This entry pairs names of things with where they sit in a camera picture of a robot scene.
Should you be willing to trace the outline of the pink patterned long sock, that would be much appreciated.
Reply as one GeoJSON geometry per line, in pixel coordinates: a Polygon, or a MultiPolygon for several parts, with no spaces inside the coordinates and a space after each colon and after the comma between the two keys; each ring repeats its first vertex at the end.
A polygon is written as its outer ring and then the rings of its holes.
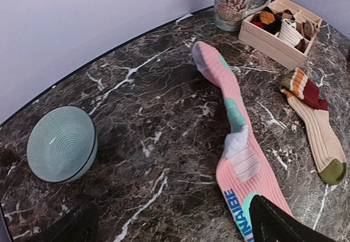
{"type": "Polygon", "coordinates": [[[276,176],[258,144],[238,81],[219,51],[196,42],[192,56],[197,70],[221,89],[231,132],[216,169],[216,180],[235,224],[245,241],[255,241],[249,207],[255,195],[262,195],[287,214],[289,205],[276,176]]]}

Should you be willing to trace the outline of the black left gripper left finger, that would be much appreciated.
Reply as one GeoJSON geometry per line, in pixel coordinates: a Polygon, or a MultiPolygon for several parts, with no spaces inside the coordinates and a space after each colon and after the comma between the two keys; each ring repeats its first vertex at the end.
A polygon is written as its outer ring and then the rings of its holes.
{"type": "Polygon", "coordinates": [[[32,237],[32,241],[97,241],[98,208],[85,202],[32,237]]]}

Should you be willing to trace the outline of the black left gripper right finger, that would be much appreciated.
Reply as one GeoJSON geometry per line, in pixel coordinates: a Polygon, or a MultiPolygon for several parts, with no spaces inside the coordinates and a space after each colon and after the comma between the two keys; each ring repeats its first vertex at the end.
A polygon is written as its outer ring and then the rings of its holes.
{"type": "Polygon", "coordinates": [[[264,196],[253,197],[250,203],[250,220],[255,241],[334,241],[303,225],[264,196]]]}

